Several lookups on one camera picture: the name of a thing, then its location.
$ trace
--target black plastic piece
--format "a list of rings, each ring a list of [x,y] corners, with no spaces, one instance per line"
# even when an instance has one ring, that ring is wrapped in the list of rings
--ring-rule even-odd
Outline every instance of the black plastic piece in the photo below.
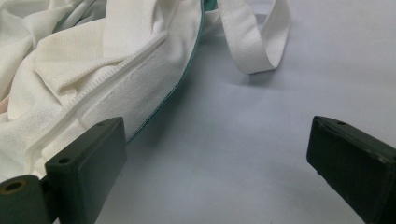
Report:
[[[365,223],[396,223],[396,149],[342,121],[314,117],[307,159]]]
[[[47,176],[0,185],[0,223],[94,223],[126,161],[122,118],[90,128],[46,163]]]
[[[22,175],[0,185],[0,223],[52,223],[40,181],[35,175]]]

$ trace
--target hole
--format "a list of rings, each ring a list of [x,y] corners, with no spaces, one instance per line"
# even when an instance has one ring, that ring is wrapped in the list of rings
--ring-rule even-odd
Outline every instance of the hole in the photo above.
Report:
[[[18,188],[22,187],[22,182],[14,182],[6,186],[5,190],[6,192],[14,191]]]
[[[13,194],[15,192],[21,191],[26,186],[27,181],[24,179],[14,180],[13,182],[7,184],[5,187],[0,188],[0,194]]]
[[[69,158],[63,158],[63,159],[59,160],[60,164],[65,164],[65,163],[68,163],[68,162],[70,162]]]

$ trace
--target white elastic strap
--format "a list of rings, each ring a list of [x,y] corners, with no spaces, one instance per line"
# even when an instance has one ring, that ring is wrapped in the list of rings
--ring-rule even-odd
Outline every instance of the white elastic strap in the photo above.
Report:
[[[245,0],[218,0],[218,7],[228,47],[239,70],[252,74],[277,68],[289,32],[286,0],[274,0],[262,31]],[[210,22],[215,18],[213,12],[206,17]]]

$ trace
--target gray background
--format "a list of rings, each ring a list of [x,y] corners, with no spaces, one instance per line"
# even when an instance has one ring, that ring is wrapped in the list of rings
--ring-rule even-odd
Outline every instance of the gray background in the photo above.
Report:
[[[396,1],[289,4],[275,71],[240,74],[221,29],[204,36],[180,89],[128,146],[97,223],[362,223],[305,153],[315,115],[396,147]]]

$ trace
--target zipper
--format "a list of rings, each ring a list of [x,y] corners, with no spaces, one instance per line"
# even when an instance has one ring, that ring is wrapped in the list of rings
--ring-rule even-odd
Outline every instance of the zipper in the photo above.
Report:
[[[64,109],[54,118],[52,122],[50,122],[46,127],[43,128],[41,131],[42,134],[40,134],[37,138],[30,140],[28,142],[33,142],[32,145],[30,145],[25,153],[25,160],[26,160],[26,168],[25,168],[25,173],[28,174],[33,170],[33,163],[32,163],[32,157],[34,156],[34,153],[36,152],[35,149],[37,149],[40,144],[39,142],[46,142],[51,136],[53,136],[55,133],[56,128],[60,128],[63,126],[63,124],[66,122],[66,119],[70,117],[72,112],[78,108],[78,105],[82,104],[88,97],[92,94],[94,94],[96,91],[100,90],[101,87],[106,85],[108,81],[113,80],[114,78],[117,77],[122,71],[126,70],[128,67],[134,65],[134,63],[138,60],[146,56],[148,53],[151,53],[156,49],[158,46],[161,45],[161,43],[165,40],[167,37],[168,32],[166,30],[161,31],[154,37],[152,37],[150,40],[148,40],[139,50],[134,52],[129,56],[128,59],[126,59],[124,62],[120,63],[118,66],[112,68],[110,71],[108,71],[106,74],[104,74],[102,77],[99,77],[96,79],[91,86],[85,90],[84,92],[78,94],[73,100],[68,103]]]

